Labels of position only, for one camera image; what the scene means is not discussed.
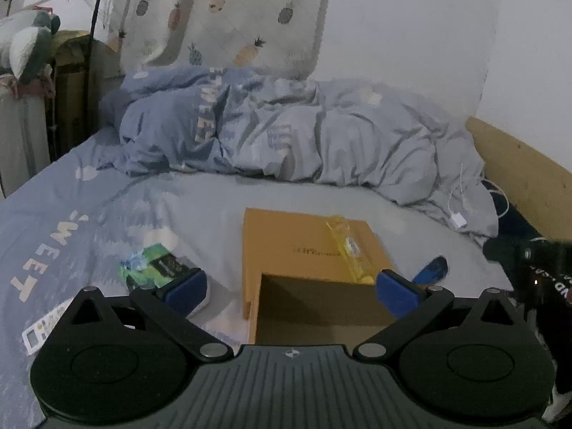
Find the brown cardboard box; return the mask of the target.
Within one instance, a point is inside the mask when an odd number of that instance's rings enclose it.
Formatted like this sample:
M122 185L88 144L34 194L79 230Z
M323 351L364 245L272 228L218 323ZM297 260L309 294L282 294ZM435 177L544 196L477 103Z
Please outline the brown cardboard box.
M394 322L370 285L264 274L250 303L248 341L353 350Z

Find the brown cardboard box lid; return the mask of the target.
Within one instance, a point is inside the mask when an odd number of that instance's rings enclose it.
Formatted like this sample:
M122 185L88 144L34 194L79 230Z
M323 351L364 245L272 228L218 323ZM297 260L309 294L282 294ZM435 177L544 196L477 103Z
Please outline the brown cardboard box lid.
M242 315L266 275L355 283L327 217L248 208L242 221Z

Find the green tissue pack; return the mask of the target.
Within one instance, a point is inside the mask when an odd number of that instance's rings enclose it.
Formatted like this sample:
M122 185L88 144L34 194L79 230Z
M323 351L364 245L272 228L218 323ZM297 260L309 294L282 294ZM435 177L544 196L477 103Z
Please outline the green tissue pack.
M156 288L157 297L185 318L207 306L207 273L192 262L177 258L161 243L150 245L120 262L118 276L129 291Z

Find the dark printed garment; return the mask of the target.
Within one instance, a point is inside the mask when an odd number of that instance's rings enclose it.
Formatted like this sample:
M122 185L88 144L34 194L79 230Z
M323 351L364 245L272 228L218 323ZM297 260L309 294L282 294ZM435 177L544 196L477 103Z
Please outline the dark printed garment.
M483 252L502 266L512 297L524 319L554 361L556 382L543 418L571 424L571 242L541 235L490 180L484 185L493 198L498 235Z

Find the blue printed bed sheet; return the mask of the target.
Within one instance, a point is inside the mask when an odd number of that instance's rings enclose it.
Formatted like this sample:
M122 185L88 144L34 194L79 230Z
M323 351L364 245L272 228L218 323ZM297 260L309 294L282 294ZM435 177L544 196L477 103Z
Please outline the blue printed bed sheet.
M118 268L160 243L203 268L210 301L195 324L237 346L242 316L242 220L246 208L362 220L395 270L414 277L443 256L444 286L460 297L510 288L502 268L472 240L365 188L284 183L235 175L168 172L130 177L99 161L118 149L106 128L45 168L1 204L1 424L31 428L42 413L29 385L23 332L83 287L126 294Z

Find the white remote control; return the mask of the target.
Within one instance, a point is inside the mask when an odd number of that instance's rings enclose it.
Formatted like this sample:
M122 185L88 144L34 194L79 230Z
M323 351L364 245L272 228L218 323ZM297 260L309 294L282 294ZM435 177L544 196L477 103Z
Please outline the white remote control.
M43 315L42 318L39 318L38 321L33 322L28 328L22 331L22 342L28 356L36 354L42 348L45 341L48 340L53 328L55 328L72 301L72 298L69 298L59 303L56 307Z

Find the wooden headboard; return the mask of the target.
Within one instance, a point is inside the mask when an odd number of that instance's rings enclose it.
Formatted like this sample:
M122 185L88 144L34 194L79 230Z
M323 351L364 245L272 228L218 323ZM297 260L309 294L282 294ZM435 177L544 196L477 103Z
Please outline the wooden headboard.
M517 138L476 118L466 121L485 175L549 239L571 238L571 173Z

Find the blue-grey crumpled duvet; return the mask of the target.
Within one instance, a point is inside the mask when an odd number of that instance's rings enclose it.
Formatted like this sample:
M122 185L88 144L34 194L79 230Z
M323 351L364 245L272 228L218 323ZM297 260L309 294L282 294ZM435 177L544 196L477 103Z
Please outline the blue-grey crumpled duvet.
M472 210L459 232L498 233L493 198L475 177L473 136L431 100L363 79L295 80L248 68L154 68L127 75L100 102L129 175L214 172L365 187L455 230L447 210L464 165Z

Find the green white plush toy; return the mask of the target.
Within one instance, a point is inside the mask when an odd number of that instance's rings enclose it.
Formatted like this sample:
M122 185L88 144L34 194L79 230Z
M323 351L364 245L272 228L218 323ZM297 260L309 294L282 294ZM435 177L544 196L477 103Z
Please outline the green white plush toy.
M1 19L1 74L30 83L45 67L59 16L45 9L23 10Z

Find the pineapple print curtain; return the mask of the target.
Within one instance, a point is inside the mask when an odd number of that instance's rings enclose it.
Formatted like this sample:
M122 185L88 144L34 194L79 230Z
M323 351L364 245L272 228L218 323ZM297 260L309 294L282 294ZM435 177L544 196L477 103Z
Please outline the pineapple print curtain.
M190 64L303 79L317 63L328 0L113 0L104 27L119 72Z

